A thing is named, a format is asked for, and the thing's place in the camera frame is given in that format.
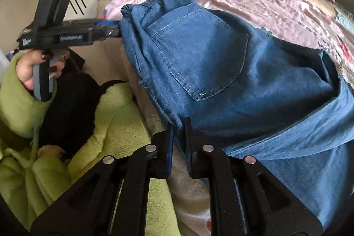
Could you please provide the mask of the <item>left hand red nails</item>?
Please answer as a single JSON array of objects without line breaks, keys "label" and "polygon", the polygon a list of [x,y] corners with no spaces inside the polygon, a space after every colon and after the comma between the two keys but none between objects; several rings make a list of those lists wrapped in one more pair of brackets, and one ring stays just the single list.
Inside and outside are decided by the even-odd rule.
[{"label": "left hand red nails", "polygon": [[[59,56],[59,60],[55,62],[49,69],[49,77],[57,79],[61,76],[65,67],[66,60],[70,57],[69,50],[64,50]],[[33,67],[42,63],[46,63],[53,58],[53,53],[44,50],[28,50],[25,52],[16,64],[16,74],[26,90],[34,90]]]}]

